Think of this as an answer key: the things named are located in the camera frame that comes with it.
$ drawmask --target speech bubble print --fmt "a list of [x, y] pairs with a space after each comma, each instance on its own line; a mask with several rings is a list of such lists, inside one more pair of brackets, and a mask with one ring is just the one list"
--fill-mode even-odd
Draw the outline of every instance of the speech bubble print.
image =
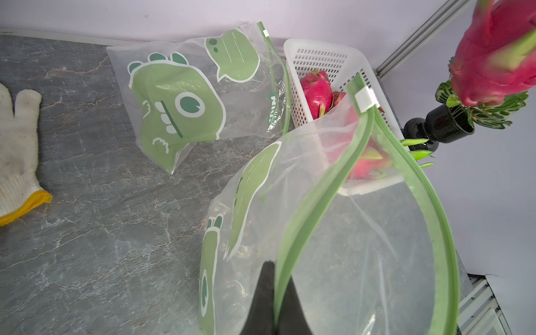
[[228, 31], [220, 37], [206, 38], [205, 48], [218, 67], [218, 81], [227, 77], [243, 83], [253, 78], [259, 68], [259, 54], [246, 35], [238, 29]]
[[281, 141], [267, 146], [246, 165], [236, 188], [235, 202], [233, 205], [233, 221], [231, 222], [231, 235], [224, 259], [229, 260], [238, 250], [244, 234], [245, 219], [248, 215], [249, 206], [253, 196], [266, 182], [272, 162], [281, 148]]

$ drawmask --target plastic bag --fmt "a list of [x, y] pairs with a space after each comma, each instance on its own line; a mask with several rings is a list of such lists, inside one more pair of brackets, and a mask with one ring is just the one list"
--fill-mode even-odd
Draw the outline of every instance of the plastic bag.
[[262, 23], [107, 52], [138, 146], [169, 173], [196, 142], [288, 129], [288, 73]]
[[[375, 106], [349, 117], [361, 110], [362, 77], [346, 87], [334, 110], [265, 148], [212, 201], [199, 271], [204, 334], [240, 333], [267, 260], [276, 320], [292, 275], [315, 335], [455, 332], [458, 268], [441, 204]], [[371, 140], [389, 156], [384, 175], [348, 178]]]

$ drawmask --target pink dragon fruit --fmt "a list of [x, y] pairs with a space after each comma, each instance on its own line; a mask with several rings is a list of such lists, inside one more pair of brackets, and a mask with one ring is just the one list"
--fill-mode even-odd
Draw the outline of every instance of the pink dragon fruit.
[[478, 0], [453, 62], [452, 89], [468, 107], [501, 105], [536, 85], [536, 0]]
[[323, 116], [331, 107], [333, 93], [326, 71], [314, 69], [300, 81], [313, 120]]

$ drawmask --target dinosaur eye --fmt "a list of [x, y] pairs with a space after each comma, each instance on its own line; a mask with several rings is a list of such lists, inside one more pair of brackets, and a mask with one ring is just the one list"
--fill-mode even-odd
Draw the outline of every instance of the dinosaur eye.
[[177, 95], [175, 107], [185, 117], [200, 117], [205, 112], [205, 103], [191, 92], [182, 92]]

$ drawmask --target marble countertop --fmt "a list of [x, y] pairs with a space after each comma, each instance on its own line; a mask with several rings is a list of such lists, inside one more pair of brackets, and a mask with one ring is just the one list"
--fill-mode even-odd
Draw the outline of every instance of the marble countertop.
[[197, 145], [169, 176], [136, 146], [104, 46], [0, 36], [0, 82], [43, 95], [54, 196], [0, 227], [1, 333], [197, 333], [204, 215], [273, 140]]

